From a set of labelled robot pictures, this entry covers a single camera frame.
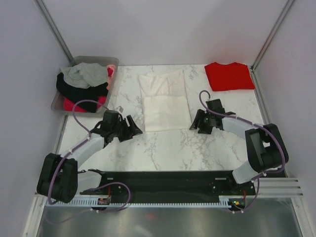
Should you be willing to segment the white printed t-shirt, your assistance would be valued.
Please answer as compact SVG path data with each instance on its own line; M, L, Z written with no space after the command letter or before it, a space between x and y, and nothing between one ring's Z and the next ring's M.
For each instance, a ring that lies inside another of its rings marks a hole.
M188 129L192 123L184 72L140 75L146 132Z

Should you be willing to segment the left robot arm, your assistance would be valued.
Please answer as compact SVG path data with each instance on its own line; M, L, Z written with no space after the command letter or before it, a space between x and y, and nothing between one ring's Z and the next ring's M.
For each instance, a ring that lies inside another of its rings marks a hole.
M104 149L114 138L120 142L142 134L133 118L107 110L88 135L62 154L49 153L40 172L37 193L47 197L50 205L61 201L69 203L78 189L78 168L92 155Z

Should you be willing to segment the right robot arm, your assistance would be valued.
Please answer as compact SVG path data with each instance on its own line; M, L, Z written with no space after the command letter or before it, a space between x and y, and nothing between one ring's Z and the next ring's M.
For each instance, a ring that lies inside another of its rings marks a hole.
M268 173L284 171L289 157L275 124L252 123L233 112L226 112L219 99L209 100L203 106L206 110L197 110L190 130L211 134L213 128L217 128L233 133L246 142L247 161L232 171L232 178L226 182L229 193L238 194L243 190L244 183Z

